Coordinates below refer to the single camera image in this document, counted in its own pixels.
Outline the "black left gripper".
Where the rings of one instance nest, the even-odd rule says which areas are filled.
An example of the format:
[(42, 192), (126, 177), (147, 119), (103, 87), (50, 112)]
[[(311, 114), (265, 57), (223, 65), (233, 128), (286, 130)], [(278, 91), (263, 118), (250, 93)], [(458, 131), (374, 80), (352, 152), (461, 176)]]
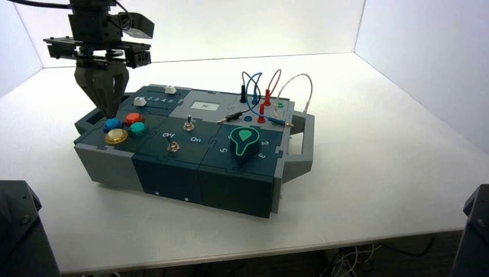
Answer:
[(111, 65), (103, 72), (101, 84), (99, 70), (76, 66), (74, 76), (79, 87), (106, 118), (118, 112), (127, 83), (129, 68), (151, 63), (150, 45), (123, 41), (124, 34), (133, 38), (151, 38), (151, 20), (139, 13), (70, 14), (72, 35), (46, 38), (50, 57), (76, 59), (82, 63), (122, 63)]

